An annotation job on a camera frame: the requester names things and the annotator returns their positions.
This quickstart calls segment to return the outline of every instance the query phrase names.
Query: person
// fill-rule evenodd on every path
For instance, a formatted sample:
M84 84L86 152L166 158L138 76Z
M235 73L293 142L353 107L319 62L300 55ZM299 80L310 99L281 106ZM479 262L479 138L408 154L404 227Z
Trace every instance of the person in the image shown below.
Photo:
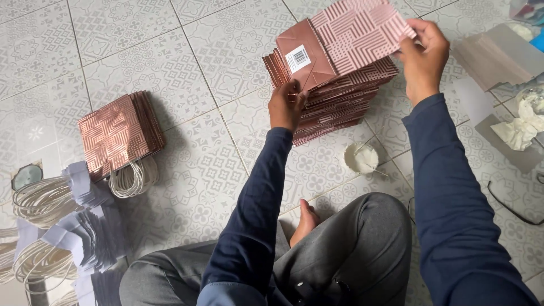
M421 275L437 305L538 305L498 243L500 229L465 157L439 92L449 43L438 27L409 19L404 38L413 110L403 119L413 155ZM362 195L324 222L300 202L290 248L277 218L287 155L308 92L296 81L276 88L264 148L228 224L213 242L143 256L124 275L127 305L400 305L410 271L411 223L405 206L382 193ZM297 94L296 101L288 98Z

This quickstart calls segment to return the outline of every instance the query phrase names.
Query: black cable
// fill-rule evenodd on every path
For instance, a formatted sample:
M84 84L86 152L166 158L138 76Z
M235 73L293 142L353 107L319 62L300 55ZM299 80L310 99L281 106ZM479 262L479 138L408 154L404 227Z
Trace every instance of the black cable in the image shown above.
M544 223L544 219L542 221L538 222L538 223L534 223L533 221L526 219L525 217L523 217L519 213L515 212L513 209L509 208L506 204L504 204L499 199L497 199L497 197L493 194L493 192L489 188L490 185L491 185L491 181L489 181L489 183L487 183L487 190L489 190L489 193L491 193L491 195L495 198L495 200L497 200L497 202L499 202L499 204L501 204L504 208L508 209L511 213L514 214L514 216L518 217L521 221L523 221L523 222L525 222L527 224L530 224L530 225L541 225L541 224Z
M414 197L411 197L410 200L408 200L408 216L410 216L410 220L412 220L413 224L416 225L416 222L412 219L412 214L410 213L410 201L413 199Z

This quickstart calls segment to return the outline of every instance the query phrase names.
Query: bare foot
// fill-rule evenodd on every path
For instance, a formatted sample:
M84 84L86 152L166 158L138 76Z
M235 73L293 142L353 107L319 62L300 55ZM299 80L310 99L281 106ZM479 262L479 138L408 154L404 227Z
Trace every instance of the bare foot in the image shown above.
M319 224L319 216L316 215L316 210L310 206L305 199L300 199L300 221L296 228L289 245L294 247L302 238L306 237Z

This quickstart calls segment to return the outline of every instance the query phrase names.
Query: navy blue long sleeve shirt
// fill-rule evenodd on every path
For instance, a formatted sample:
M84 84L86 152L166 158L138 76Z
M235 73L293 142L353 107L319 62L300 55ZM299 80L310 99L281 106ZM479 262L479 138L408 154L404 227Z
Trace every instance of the navy blue long sleeve shirt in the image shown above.
M437 305L538 305L498 243L494 212L468 165L443 94L403 119L410 137L421 274ZM203 274L198 305L265 304L293 135L264 148Z

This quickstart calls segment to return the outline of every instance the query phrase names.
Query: barcode label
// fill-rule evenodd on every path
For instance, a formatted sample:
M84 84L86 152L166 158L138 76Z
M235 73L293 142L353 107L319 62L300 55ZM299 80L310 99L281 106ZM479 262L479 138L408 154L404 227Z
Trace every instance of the barcode label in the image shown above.
M306 53L306 49L304 49L304 45L300 45L293 51L287 53L285 59L287 60L287 64L289 65L292 74L311 63L308 53Z

